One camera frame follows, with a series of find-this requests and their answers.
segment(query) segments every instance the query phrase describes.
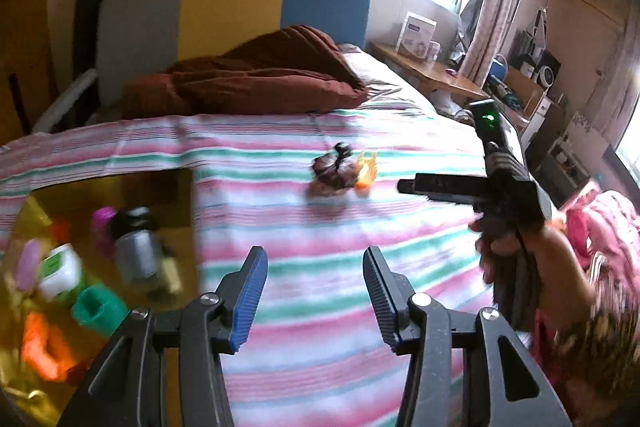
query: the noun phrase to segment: pink and green stripes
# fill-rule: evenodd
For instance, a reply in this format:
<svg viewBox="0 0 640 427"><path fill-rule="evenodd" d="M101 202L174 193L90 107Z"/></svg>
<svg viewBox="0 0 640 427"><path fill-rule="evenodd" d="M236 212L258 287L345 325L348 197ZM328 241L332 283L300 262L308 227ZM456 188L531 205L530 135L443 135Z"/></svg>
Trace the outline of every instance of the pink and green stripes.
<svg viewBox="0 0 640 427"><path fill-rule="evenodd" d="M337 141L378 151L368 198L309 198L310 165ZM398 194L417 171L482 174L472 128L391 110L303 116L195 116L102 124L29 136L0 154L0 250L31 190L121 172L192 168L203 289L265 247L269 276L248 342L225 357L238 426L386 426L406 360L382 344L362 279L362 252L382 248L448 307L491 300L468 207ZM460 359L453 359L460 373Z"/></svg>

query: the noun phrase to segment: green container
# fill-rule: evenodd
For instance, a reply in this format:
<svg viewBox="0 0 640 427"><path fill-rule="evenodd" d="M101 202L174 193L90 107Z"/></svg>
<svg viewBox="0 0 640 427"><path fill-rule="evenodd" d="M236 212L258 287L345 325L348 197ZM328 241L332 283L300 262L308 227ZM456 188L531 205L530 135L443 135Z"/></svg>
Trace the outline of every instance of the green container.
<svg viewBox="0 0 640 427"><path fill-rule="evenodd" d="M83 328L110 337L129 314L127 305L102 284L82 290L71 308L71 315Z"/></svg>

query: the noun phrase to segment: brown blanket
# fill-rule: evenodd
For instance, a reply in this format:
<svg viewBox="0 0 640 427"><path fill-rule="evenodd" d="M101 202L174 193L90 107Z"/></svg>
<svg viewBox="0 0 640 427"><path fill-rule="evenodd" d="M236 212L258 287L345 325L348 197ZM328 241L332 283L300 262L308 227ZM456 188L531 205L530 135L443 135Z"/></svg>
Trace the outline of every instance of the brown blanket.
<svg viewBox="0 0 640 427"><path fill-rule="evenodd" d="M220 57L184 60L129 82L126 119L169 114L296 114L355 108L367 89L328 35L291 26Z"/></svg>

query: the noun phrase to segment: box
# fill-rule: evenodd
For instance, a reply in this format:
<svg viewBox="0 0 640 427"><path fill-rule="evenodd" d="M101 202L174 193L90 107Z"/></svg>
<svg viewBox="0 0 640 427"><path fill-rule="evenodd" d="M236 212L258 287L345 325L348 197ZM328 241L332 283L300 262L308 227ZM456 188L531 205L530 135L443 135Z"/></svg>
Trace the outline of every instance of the box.
<svg viewBox="0 0 640 427"><path fill-rule="evenodd" d="M429 43L433 40L436 24L436 21L407 12L396 43L396 53L423 59L429 49Z"/></svg>
<svg viewBox="0 0 640 427"><path fill-rule="evenodd" d="M545 90L511 66L509 66L509 71L504 83L507 84L513 93L522 100L522 104L524 105L524 117L529 120L544 98Z"/></svg>

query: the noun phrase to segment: white box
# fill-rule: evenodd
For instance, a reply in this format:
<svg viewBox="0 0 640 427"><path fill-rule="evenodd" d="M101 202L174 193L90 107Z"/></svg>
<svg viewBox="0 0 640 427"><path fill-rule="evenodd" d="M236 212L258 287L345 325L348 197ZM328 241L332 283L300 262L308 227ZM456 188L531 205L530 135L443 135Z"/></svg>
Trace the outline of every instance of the white box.
<svg viewBox="0 0 640 427"><path fill-rule="evenodd" d="M426 57L436 25L436 21L407 12L396 44L396 52L408 57Z"/></svg>

